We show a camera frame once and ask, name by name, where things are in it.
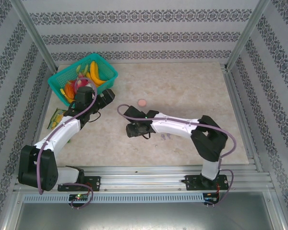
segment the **yellow toy fruit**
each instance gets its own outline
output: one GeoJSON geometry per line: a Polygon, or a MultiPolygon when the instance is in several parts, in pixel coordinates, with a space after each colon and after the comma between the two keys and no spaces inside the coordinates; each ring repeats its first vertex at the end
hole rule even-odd
{"type": "Polygon", "coordinates": [[[98,65],[96,64],[96,62],[92,61],[91,63],[91,68],[90,68],[90,76],[91,76],[91,79],[93,80],[93,82],[96,84],[96,85],[102,85],[103,83],[106,82],[106,80],[100,80],[96,77],[96,72],[98,74],[98,65]]]}
{"type": "Polygon", "coordinates": [[[91,74],[90,74],[89,72],[87,72],[85,76],[86,76],[88,79],[93,80],[92,77],[91,77],[91,74]]]}

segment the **pink round object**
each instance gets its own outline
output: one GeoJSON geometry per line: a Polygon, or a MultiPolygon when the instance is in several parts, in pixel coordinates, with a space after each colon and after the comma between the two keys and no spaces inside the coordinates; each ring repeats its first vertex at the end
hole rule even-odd
{"type": "Polygon", "coordinates": [[[140,100],[138,101],[138,105],[139,105],[140,107],[146,106],[146,100],[140,99],[140,100]]]}

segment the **green packet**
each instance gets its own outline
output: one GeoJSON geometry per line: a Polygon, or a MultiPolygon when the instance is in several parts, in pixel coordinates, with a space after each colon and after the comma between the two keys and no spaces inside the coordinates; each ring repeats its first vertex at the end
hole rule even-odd
{"type": "Polygon", "coordinates": [[[47,129],[54,129],[62,120],[65,112],[66,112],[66,110],[57,108],[50,119],[50,122],[49,122],[47,129]]]}

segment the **banana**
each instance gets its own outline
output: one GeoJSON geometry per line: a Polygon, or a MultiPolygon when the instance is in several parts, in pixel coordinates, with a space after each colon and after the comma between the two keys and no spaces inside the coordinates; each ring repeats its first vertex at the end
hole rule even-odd
{"type": "Polygon", "coordinates": [[[91,77],[91,74],[90,74],[89,72],[87,72],[85,76],[86,76],[88,79],[93,80],[92,77],[91,77]]]}
{"type": "Polygon", "coordinates": [[[90,74],[89,72],[86,73],[86,77],[87,77],[88,79],[93,80],[92,77],[91,77],[91,74],[90,74]]]}
{"type": "Polygon", "coordinates": [[[96,62],[95,62],[95,75],[96,75],[96,78],[97,78],[98,80],[100,80],[99,73],[98,73],[98,65],[97,65],[96,62]]]}
{"type": "Polygon", "coordinates": [[[97,76],[96,76],[96,72],[98,73],[98,65],[94,61],[92,61],[91,68],[90,68],[90,75],[91,75],[91,78],[92,78],[93,82],[96,84],[96,86],[97,85],[100,86],[103,83],[105,83],[106,80],[98,79],[97,76]]]}
{"type": "Polygon", "coordinates": [[[74,101],[74,99],[68,97],[66,95],[66,93],[64,92],[64,89],[60,89],[61,93],[65,96],[66,100],[68,101],[68,103],[72,103],[74,101]]]}

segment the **vented metal strip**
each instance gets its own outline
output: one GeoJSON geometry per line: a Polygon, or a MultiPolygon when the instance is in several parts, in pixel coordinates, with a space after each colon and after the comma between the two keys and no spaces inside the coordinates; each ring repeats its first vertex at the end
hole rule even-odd
{"type": "MultiPolygon", "coordinates": [[[[24,203],[68,203],[68,194],[27,194],[24,203]]],[[[166,194],[94,194],[93,203],[183,203],[203,202],[203,193],[166,193],[166,194]]]]}

